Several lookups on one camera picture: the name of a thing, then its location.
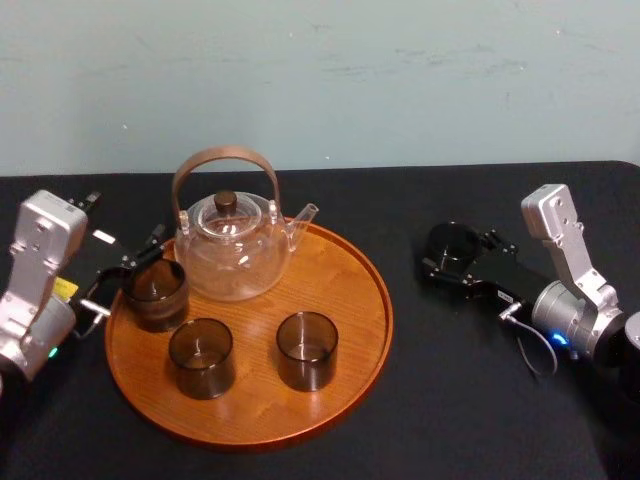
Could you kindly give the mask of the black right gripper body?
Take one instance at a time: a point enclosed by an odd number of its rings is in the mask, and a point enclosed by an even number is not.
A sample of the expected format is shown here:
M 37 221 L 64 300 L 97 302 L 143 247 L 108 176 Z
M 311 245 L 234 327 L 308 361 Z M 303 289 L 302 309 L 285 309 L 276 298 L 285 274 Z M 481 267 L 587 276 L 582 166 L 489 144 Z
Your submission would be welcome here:
M 516 255 L 493 250 L 474 260 L 464 273 L 473 296 L 495 299 L 506 308 L 519 302 L 521 314 L 531 314 L 549 279 L 519 263 Z

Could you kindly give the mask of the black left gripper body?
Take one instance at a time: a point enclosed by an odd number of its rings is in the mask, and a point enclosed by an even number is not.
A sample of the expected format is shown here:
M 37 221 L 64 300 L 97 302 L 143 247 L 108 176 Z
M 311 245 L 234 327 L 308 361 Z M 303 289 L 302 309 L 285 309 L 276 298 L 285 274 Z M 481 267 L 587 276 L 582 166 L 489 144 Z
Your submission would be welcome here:
M 120 266 L 126 254 L 112 230 L 89 221 L 79 250 L 54 280 L 54 294 L 73 314 L 70 336 L 88 336 L 110 316 L 114 301 L 94 301 L 96 280 L 101 271 Z

